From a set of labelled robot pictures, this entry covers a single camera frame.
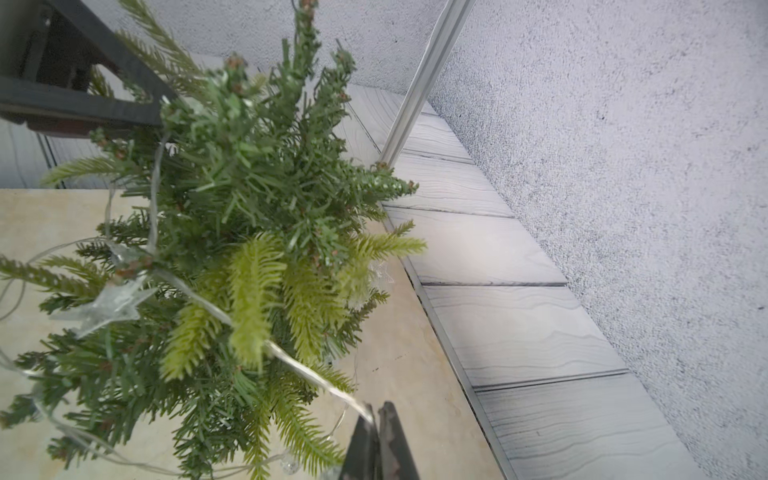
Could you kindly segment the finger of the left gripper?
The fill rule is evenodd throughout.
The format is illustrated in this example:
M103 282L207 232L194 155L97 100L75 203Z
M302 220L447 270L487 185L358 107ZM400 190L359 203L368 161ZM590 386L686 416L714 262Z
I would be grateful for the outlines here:
M102 22L82 1L46 1L78 30L115 75L124 75L142 87L155 102L173 100L175 92Z
M90 95L76 90L1 77L1 116L16 123L46 128L125 129L134 126L160 127L160 108L124 100Z

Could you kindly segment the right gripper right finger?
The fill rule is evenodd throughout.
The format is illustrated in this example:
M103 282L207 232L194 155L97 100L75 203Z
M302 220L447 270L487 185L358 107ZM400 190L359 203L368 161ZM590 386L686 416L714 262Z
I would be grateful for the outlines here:
M395 405L386 401L379 409L380 477L383 480L419 480Z

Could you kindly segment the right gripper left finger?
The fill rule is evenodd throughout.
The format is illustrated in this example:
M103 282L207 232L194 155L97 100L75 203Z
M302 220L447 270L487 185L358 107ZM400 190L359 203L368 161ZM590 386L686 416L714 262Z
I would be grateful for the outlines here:
M375 422L360 415L350 439L338 480L380 478L380 448Z

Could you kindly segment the fern tree wooden base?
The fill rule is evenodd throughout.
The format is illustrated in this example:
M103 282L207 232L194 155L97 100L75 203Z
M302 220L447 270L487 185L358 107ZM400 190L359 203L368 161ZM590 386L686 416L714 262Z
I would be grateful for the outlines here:
M68 404L48 453L70 463L126 444L140 420L179 417L187 479L237 458L267 478L272 434L303 470L337 467L343 450L309 410L320 389L290 361L353 391L332 360L387 300L376 267L426 247L409 225L367 226L417 187L348 156L336 130L355 63L337 49L318 65L315 2L294 4L281 62L258 75L238 55L203 70L145 2L124 8L148 40L123 42L180 94L162 101L160 127L99 128L98 155L47 176L102 176L145 207L107 217L72 256L2 259L2 278L46 291L41 310L67 327L15 359L32 389L1 425L52 420Z

